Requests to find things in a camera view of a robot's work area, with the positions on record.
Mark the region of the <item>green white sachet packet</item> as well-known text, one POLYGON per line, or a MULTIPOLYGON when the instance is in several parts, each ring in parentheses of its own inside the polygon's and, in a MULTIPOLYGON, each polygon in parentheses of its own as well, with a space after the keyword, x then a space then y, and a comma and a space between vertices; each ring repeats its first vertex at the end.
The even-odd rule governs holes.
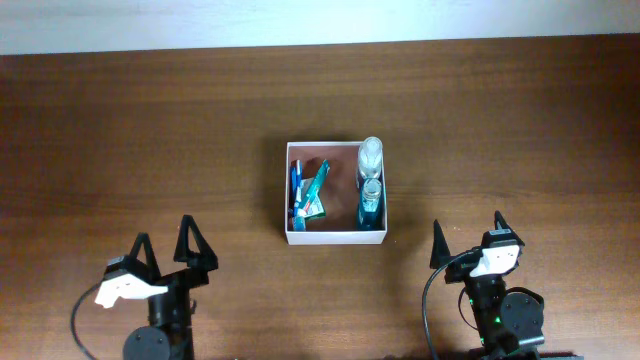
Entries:
MULTIPOLYGON (((310 187, 313 179, 307 178, 301 181, 302 186, 302 195, 306 194, 307 189, 310 187)), ((320 196, 317 195, 316 198, 312 201, 309 210, 307 211, 305 218, 308 220, 323 218, 326 216, 325 208, 322 204, 320 196)))

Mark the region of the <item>blue toothbrush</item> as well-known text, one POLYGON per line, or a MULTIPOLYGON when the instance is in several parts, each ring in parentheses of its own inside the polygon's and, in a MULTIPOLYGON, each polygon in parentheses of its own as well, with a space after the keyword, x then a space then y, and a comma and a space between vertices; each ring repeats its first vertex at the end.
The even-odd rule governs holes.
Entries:
POLYGON ((296 198, 296 203, 295 203, 295 216, 292 217, 292 223, 293 223, 293 230, 294 231, 305 231, 306 230, 306 223, 305 223, 305 219, 304 217, 299 213, 299 208, 300 208, 300 203, 302 200, 302 187, 301 187, 301 181, 302 181, 302 168, 301 168, 301 162, 299 160, 295 160, 293 165, 295 165, 297 167, 297 180, 298 180, 298 189, 297 189, 297 198, 296 198))

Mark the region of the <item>clear spray bottle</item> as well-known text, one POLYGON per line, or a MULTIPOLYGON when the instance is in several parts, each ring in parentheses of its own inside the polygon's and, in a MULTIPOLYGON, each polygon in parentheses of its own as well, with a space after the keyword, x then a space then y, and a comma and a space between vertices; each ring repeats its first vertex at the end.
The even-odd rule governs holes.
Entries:
POLYGON ((383 164, 383 144, 375 136, 366 138, 358 149, 356 186, 362 187, 367 179, 380 179, 383 164))

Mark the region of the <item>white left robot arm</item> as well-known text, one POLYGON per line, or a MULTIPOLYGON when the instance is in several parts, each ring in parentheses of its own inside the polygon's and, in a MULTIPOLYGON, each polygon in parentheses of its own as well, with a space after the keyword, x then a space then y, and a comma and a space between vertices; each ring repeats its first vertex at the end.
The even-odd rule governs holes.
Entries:
POLYGON ((96 304, 108 309, 119 299, 148 303, 148 324, 127 337, 122 351, 125 359, 195 357, 192 315, 196 302, 190 291, 207 285, 209 273, 219 263, 190 215, 181 219, 173 261, 185 267, 163 275, 149 235, 140 233, 129 253, 107 263, 96 304))

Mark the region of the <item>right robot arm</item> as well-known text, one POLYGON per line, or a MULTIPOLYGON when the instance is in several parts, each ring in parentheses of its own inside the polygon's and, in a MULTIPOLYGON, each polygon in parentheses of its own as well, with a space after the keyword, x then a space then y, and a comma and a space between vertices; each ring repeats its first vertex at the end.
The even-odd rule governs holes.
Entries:
POLYGON ((428 291, 440 273, 447 284, 462 283, 462 293, 474 315, 473 328, 482 348, 480 359, 539 359, 538 347, 545 342, 544 298, 524 288, 507 288, 504 277, 519 266, 525 247, 500 212, 494 213, 494 228, 485 232, 481 244, 452 255, 441 225, 433 223, 434 241, 429 266, 433 270, 422 293, 422 320, 433 358, 435 350, 428 325, 428 291))

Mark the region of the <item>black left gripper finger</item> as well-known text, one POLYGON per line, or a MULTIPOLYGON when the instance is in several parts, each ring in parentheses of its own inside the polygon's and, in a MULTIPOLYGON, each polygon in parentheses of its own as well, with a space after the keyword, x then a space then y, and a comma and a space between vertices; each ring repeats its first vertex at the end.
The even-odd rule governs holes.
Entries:
POLYGON ((147 233, 140 232, 133 243, 133 246, 129 252, 129 256, 137 263, 137 266, 141 268, 148 280, 159 280, 161 273, 156 261, 153 247, 151 245, 150 237, 147 233), (144 260, 138 259, 140 250, 144 251, 144 260))
POLYGON ((181 219, 173 261, 185 263, 190 269, 206 272, 219 268, 217 255, 191 215, 185 214, 181 219))

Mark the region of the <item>blue liquid bottle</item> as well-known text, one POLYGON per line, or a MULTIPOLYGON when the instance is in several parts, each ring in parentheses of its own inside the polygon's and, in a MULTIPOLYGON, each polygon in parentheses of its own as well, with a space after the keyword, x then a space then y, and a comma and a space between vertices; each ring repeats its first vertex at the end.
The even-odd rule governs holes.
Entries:
POLYGON ((378 179, 366 179, 360 188, 357 212, 359 231, 377 231, 382 228, 382 190, 378 179))

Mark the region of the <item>green toothpaste tube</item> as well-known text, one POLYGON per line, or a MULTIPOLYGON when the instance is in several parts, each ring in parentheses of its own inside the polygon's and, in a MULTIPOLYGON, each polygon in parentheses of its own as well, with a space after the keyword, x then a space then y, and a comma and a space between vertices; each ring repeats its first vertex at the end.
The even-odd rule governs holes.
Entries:
POLYGON ((307 211, 310 208, 312 201, 319 195, 319 192, 326 180, 326 177, 329 173, 330 165, 327 160, 324 160, 319 170, 317 171, 310 187, 307 189, 306 194, 302 195, 302 200, 300 203, 299 213, 304 217, 307 211))

